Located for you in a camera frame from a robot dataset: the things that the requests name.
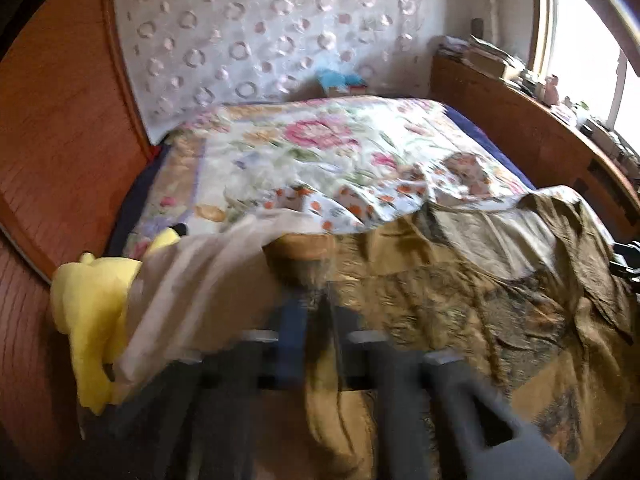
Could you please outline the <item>floral quilt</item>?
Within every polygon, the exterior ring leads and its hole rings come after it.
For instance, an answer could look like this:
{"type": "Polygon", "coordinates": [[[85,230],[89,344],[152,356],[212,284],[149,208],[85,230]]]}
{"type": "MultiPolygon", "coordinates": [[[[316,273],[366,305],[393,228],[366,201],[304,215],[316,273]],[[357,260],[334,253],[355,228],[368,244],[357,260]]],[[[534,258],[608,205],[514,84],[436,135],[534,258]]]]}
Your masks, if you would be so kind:
{"type": "Polygon", "coordinates": [[[111,241],[138,258],[160,231],[183,224],[217,234],[262,211],[269,191],[307,183],[424,181],[424,202],[462,204],[529,192],[447,117],[444,104],[379,96],[215,106],[166,136],[134,181],[111,241]]]}

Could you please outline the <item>orange-print white bed sheet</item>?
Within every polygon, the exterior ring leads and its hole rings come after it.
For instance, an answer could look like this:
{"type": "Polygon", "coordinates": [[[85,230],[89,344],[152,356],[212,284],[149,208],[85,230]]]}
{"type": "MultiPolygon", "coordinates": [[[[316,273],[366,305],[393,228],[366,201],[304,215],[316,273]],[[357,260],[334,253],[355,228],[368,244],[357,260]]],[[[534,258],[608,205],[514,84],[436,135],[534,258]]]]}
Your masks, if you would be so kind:
{"type": "Polygon", "coordinates": [[[260,206],[265,210],[289,209],[308,214],[323,231],[347,233],[372,229],[411,214],[427,199],[428,187],[424,181],[347,183],[333,192],[296,183],[269,191],[260,206]]]}

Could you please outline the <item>window with wooden frame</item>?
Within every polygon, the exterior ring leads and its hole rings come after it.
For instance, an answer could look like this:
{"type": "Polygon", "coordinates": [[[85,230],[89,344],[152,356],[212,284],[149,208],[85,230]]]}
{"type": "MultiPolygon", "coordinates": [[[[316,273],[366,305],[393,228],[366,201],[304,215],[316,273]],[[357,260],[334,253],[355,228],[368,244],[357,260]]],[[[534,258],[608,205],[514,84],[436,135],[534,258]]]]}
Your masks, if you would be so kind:
{"type": "Polygon", "coordinates": [[[639,151],[639,76],[586,0],[538,0],[538,99],[546,78],[559,78],[560,102],[548,107],[579,128],[591,119],[639,151]]]}

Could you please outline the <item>stack of papers and boxes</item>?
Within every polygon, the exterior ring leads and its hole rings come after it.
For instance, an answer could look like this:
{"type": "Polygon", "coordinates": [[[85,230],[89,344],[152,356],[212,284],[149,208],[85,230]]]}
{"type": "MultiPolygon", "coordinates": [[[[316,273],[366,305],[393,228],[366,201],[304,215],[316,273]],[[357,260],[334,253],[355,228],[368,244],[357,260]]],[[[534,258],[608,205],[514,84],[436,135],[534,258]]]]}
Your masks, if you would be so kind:
{"type": "Polygon", "coordinates": [[[469,40],[442,36],[437,53],[494,79],[518,79],[525,65],[490,42],[471,36],[469,40]]]}

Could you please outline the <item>beige folded cloth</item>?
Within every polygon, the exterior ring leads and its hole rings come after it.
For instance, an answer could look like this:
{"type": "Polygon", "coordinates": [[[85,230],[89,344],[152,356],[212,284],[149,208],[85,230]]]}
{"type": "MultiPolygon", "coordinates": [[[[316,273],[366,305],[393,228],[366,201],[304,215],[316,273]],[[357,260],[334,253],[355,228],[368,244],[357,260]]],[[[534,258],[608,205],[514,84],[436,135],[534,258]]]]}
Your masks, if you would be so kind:
{"type": "Polygon", "coordinates": [[[284,297],[265,246],[284,234],[320,230],[309,214],[277,209],[249,214],[224,233],[185,236],[146,256],[129,289],[117,385],[137,388],[171,362],[219,351],[264,326],[284,297]]]}

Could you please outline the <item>olive patterned garment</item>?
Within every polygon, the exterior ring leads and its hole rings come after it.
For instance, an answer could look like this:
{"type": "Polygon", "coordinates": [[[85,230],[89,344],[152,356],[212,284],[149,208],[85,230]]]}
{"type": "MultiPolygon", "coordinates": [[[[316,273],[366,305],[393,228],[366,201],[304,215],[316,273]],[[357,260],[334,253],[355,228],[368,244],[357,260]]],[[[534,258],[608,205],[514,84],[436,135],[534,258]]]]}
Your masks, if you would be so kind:
{"type": "Polygon", "coordinates": [[[404,350],[451,349],[536,426],[579,479],[639,399],[639,304],[580,200],[427,203],[378,228],[288,234],[265,248],[309,307],[361,316],[404,350]]]}

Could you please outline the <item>blue tissue box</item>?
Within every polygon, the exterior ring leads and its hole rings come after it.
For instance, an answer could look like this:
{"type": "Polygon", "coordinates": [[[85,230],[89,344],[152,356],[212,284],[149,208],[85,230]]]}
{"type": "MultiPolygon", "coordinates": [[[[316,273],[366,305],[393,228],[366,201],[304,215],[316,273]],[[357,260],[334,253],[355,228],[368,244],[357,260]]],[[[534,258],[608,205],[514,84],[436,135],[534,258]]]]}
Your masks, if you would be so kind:
{"type": "Polygon", "coordinates": [[[336,96],[359,96],[368,92],[368,84],[356,73],[340,73],[322,68],[316,71],[320,88],[328,98],[336,96]]]}

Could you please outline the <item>dark blue blanket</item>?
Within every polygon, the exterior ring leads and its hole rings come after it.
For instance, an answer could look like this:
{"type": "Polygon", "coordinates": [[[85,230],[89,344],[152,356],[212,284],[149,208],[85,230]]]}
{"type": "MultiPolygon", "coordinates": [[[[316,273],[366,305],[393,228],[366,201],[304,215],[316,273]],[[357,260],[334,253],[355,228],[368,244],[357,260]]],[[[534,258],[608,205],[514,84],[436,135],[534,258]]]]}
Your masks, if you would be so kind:
{"type": "Polygon", "coordinates": [[[480,144],[480,146],[484,148],[485,151],[488,151],[493,158],[497,159],[504,168],[511,171],[514,176],[517,176],[524,183],[526,188],[533,191],[536,190],[536,186],[529,181],[529,178],[514,165],[509,157],[506,157],[506,155],[500,151],[500,148],[498,148],[498,146],[488,138],[488,135],[484,133],[480,127],[477,127],[477,125],[475,125],[474,122],[471,122],[469,118],[466,118],[455,108],[447,104],[444,104],[444,110],[447,117],[451,119],[458,128],[460,128],[475,142],[480,144]]]}

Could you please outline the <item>wooden wardrobe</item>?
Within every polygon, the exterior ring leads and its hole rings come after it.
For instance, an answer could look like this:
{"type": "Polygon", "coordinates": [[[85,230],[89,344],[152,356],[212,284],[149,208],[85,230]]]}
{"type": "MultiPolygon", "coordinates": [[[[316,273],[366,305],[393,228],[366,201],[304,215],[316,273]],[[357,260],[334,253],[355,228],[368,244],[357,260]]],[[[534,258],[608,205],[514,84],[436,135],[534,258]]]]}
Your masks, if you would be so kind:
{"type": "Polygon", "coordinates": [[[1,474],[51,479],[79,431],[49,278],[102,252],[153,153],[113,0],[2,0],[1,24],[1,474]]]}

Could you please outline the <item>long wooden sideboard cabinet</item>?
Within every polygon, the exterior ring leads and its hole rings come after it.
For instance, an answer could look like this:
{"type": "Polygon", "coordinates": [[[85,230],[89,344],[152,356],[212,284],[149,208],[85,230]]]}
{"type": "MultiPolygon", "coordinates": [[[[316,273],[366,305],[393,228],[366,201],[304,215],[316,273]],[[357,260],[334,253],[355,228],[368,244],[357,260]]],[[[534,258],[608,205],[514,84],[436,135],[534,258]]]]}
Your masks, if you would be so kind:
{"type": "Polygon", "coordinates": [[[605,152],[528,96],[451,58],[432,59],[431,97],[480,127],[536,188],[567,185],[616,240],[639,237],[639,199],[605,152]]]}

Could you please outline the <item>sheer circle-pattern curtain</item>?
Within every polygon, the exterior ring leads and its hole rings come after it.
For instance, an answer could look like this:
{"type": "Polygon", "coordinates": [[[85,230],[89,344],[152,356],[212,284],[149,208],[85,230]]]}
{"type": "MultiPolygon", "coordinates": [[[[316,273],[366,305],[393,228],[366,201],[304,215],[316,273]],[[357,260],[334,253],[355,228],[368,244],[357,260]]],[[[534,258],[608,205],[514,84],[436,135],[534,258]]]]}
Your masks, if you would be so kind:
{"type": "Polygon", "coordinates": [[[428,0],[113,0],[134,102],[158,143],[215,104],[286,101],[322,70],[378,93],[426,57],[428,0]]]}

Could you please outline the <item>pink ceramic figure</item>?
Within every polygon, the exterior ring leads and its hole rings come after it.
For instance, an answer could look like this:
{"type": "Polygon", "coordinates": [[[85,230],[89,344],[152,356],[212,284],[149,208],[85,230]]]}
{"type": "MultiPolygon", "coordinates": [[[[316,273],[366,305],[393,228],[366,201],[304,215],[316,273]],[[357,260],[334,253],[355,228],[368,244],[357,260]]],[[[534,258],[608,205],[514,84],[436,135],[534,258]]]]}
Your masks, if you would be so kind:
{"type": "Polygon", "coordinates": [[[551,75],[546,78],[544,83],[544,94],[542,95],[542,102],[545,106],[552,107],[557,106],[560,102],[559,78],[556,75],[551,75]]]}

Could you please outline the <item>yellow cloth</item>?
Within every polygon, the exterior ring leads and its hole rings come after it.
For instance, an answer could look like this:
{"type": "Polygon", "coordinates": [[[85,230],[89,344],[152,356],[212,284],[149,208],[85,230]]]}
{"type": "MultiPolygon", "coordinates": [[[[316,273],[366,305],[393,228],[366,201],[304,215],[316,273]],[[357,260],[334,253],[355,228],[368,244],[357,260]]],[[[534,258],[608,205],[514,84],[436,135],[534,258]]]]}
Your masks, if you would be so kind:
{"type": "Polygon", "coordinates": [[[148,334],[148,346],[170,358],[183,350],[171,332],[179,325],[172,311],[171,282],[160,276],[178,255],[183,226],[157,235],[141,261],[86,252],[78,262],[65,263],[52,278],[50,303],[56,329],[68,336],[78,402],[92,414],[102,414],[117,402],[114,384],[104,366],[126,352],[137,330],[148,334]]]}

